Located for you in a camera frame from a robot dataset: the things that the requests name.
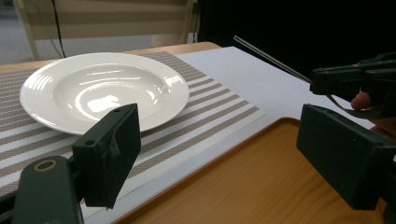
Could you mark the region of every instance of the beige chair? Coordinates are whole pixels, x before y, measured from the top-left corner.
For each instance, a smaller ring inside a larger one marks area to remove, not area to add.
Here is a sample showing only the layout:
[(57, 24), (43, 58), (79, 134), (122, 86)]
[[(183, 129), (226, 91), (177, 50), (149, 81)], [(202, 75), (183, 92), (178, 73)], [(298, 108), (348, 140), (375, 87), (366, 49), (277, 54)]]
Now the beige chair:
[[(13, 0), (33, 60), (35, 42), (57, 39), (51, 0)], [(55, 0), (62, 38), (153, 35), (153, 47), (187, 43), (198, 15), (193, 0)]]

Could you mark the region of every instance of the wooden tray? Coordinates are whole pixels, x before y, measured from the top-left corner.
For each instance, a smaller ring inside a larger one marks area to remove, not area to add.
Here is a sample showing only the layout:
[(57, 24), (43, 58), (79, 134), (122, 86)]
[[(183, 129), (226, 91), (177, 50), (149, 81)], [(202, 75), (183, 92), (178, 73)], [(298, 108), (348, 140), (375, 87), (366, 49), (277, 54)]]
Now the wooden tray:
[(383, 223), (352, 210), (296, 148), (299, 120), (280, 119), (117, 223)]

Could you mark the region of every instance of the striped placemat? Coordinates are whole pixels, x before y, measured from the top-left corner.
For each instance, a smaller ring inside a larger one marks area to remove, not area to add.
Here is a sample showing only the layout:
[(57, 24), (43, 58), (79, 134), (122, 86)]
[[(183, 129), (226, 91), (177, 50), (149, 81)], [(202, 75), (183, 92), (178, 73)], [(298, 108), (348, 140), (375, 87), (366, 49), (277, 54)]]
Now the striped placemat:
[[(265, 112), (178, 57), (160, 52), (144, 55), (165, 63), (187, 81), (190, 99), (174, 119), (143, 132), (141, 153), (120, 195), (125, 196), (164, 172), (215, 145)], [(34, 71), (0, 76), (0, 196), (18, 188), (21, 170), (52, 155), (72, 156), (78, 136), (35, 122), (21, 107), (21, 85)], [(84, 217), (103, 209), (81, 204)]]

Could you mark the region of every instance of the white table surface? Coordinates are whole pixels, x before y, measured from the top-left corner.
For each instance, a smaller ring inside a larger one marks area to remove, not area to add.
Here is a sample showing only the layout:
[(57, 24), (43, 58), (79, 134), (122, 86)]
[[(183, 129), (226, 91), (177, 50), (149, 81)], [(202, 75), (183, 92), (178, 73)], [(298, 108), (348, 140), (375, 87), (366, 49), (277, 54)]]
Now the white table surface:
[[(86, 218), (85, 223), (110, 223), (116, 220), (274, 121), (285, 117), (300, 119), (303, 104), (327, 107), (365, 128), (373, 126), (367, 120), (349, 116), (327, 97), (314, 95), (309, 91), (309, 84), (240, 49), (234, 47), (212, 49), (177, 55), (177, 57), (264, 110), (266, 115), (192, 160), (180, 164), (131, 192), (117, 201), (113, 210), (103, 210)], [(349, 102), (336, 99), (341, 105), (350, 107)]]

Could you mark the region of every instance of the white plate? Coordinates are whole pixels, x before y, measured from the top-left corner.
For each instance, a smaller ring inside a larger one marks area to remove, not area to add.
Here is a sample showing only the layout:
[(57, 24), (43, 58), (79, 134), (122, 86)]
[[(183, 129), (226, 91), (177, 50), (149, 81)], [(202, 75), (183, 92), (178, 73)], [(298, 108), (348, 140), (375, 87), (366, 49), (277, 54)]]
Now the white plate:
[(164, 124), (189, 99), (184, 78), (171, 67), (124, 53), (90, 53), (51, 63), (21, 87), (21, 105), (36, 121), (84, 134), (110, 110), (137, 103), (140, 131)]

